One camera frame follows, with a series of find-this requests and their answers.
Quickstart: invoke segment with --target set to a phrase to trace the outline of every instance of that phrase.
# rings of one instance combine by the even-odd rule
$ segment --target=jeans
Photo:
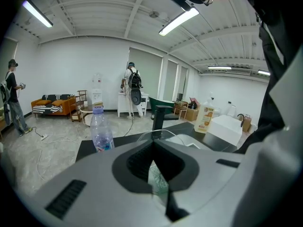
[[[28,125],[25,123],[25,119],[23,116],[23,112],[20,106],[19,102],[9,102],[9,106],[10,106],[10,114],[11,114],[11,118],[13,120],[15,129],[18,131],[19,134],[23,134],[24,131],[28,131]]]

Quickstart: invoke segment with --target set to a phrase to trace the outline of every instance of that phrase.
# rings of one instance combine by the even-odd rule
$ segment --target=window
[[[163,96],[164,100],[168,100],[168,101],[172,100],[175,83],[176,83],[177,68],[178,68],[178,64],[172,61],[168,62],[167,73],[165,78],[164,96]]]
[[[162,57],[130,48],[128,62],[133,62],[140,72],[142,86],[141,92],[157,98],[162,66]]]
[[[179,83],[178,93],[183,94],[183,96],[186,93],[185,89],[187,88],[187,83],[188,83],[186,75],[187,75],[187,68],[182,67],[181,74],[180,74],[180,83]]]

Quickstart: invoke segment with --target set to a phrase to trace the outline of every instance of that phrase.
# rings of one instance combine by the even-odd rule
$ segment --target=person
[[[15,129],[18,131],[19,135],[22,136],[24,133],[27,134],[31,132],[32,128],[28,127],[28,125],[25,123],[23,112],[17,97],[17,90],[19,89],[23,90],[22,86],[17,85],[15,74],[13,73],[14,71],[16,71],[17,66],[18,64],[14,59],[10,60],[9,71],[7,72],[5,77],[7,77],[9,72],[12,72],[6,78],[7,88],[8,90],[10,90],[10,98],[8,100],[8,104],[10,106],[11,118],[13,120]]]
[[[121,88],[125,89],[126,105],[127,105],[127,107],[129,106],[129,115],[127,118],[131,119],[131,120],[134,119],[134,109],[133,109],[133,102],[132,102],[132,97],[131,97],[131,90],[128,85],[128,79],[132,73],[138,73],[138,75],[140,76],[140,72],[134,67],[134,63],[130,62],[128,64],[126,72],[124,73],[124,79],[122,79]],[[137,107],[140,118],[143,119],[143,111],[142,111],[141,104],[136,105],[136,107]]]
[[[190,0],[210,5],[213,0]],[[258,129],[251,134],[236,153],[245,154],[247,148],[261,142],[270,133],[284,128],[284,122],[269,92],[283,76],[302,45],[302,28],[293,12],[301,8],[301,0],[248,0],[256,12],[260,25],[265,60],[270,80],[265,92]]]

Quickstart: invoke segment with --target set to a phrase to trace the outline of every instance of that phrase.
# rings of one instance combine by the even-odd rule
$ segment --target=sneaker
[[[24,133],[25,133],[25,134],[28,134],[28,133],[30,133],[32,130],[33,130],[32,127],[29,127],[28,130],[25,131]]]

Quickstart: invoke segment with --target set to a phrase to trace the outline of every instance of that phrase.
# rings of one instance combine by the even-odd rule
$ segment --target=power strip
[[[47,135],[47,134],[44,134],[44,135],[41,137],[40,141],[43,141],[43,140],[46,139],[47,137],[48,137],[48,135]]]

